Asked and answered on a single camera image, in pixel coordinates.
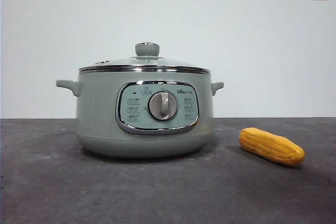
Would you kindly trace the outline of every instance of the pot handle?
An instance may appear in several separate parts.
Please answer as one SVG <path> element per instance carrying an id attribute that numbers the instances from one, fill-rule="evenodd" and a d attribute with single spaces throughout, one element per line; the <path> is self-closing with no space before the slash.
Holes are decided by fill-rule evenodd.
<path id="1" fill-rule="evenodd" d="M 80 95 L 81 85 L 79 81 L 57 80 L 56 86 L 70 89 L 76 97 Z"/>
<path id="2" fill-rule="evenodd" d="M 224 83 L 223 82 L 214 82 L 214 83 L 211 83 L 212 95 L 214 96 L 216 94 L 216 91 L 218 89 L 222 89 L 223 87 L 224 87 Z"/>

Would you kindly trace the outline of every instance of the corn cob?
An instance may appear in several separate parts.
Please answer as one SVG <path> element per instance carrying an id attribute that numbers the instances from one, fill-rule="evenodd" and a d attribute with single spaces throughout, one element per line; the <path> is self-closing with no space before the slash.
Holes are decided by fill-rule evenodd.
<path id="1" fill-rule="evenodd" d="M 304 150 L 289 139 L 257 128 L 242 129 L 239 142 L 249 152 L 286 165 L 298 165 L 305 156 Z"/>

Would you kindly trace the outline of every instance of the button icon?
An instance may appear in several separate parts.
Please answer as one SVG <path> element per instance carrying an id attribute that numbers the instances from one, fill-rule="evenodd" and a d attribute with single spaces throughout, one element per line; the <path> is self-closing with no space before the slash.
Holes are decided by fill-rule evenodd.
<path id="1" fill-rule="evenodd" d="M 140 113 L 139 106 L 131 106 L 127 108 L 127 113 Z"/>
<path id="2" fill-rule="evenodd" d="M 193 105 L 185 105 L 184 106 L 184 112 L 194 112 L 194 106 Z"/>
<path id="3" fill-rule="evenodd" d="M 141 90 L 141 94 L 152 94 L 153 91 L 152 90 L 149 90 L 149 89 L 143 89 Z"/>
<path id="4" fill-rule="evenodd" d="M 194 99 L 190 98 L 190 97 L 185 97 L 183 100 L 184 100 L 184 104 L 193 104 L 194 103 Z"/>
<path id="5" fill-rule="evenodd" d="M 184 115 L 184 120 L 193 120 L 195 119 L 193 114 L 185 114 Z"/>
<path id="6" fill-rule="evenodd" d="M 128 105 L 138 105 L 140 104 L 139 98 L 128 98 L 127 99 L 127 104 Z"/>
<path id="7" fill-rule="evenodd" d="M 127 119 L 129 122 L 138 122 L 140 121 L 140 115 L 129 115 Z"/>

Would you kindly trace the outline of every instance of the control panel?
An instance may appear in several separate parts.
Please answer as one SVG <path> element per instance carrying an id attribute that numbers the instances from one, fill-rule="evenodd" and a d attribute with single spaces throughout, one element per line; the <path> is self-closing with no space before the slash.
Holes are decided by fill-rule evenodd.
<path id="1" fill-rule="evenodd" d="M 138 81 L 119 91 L 118 125 L 134 134 L 171 134 L 192 129 L 199 117 L 196 90 L 181 82 Z"/>

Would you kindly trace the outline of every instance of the lid knob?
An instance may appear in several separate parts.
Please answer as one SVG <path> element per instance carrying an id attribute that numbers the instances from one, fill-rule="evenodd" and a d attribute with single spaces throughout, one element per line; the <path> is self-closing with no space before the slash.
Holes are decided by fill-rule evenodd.
<path id="1" fill-rule="evenodd" d="M 151 42 L 138 43 L 135 46 L 135 53 L 137 56 L 158 56 L 160 46 Z"/>

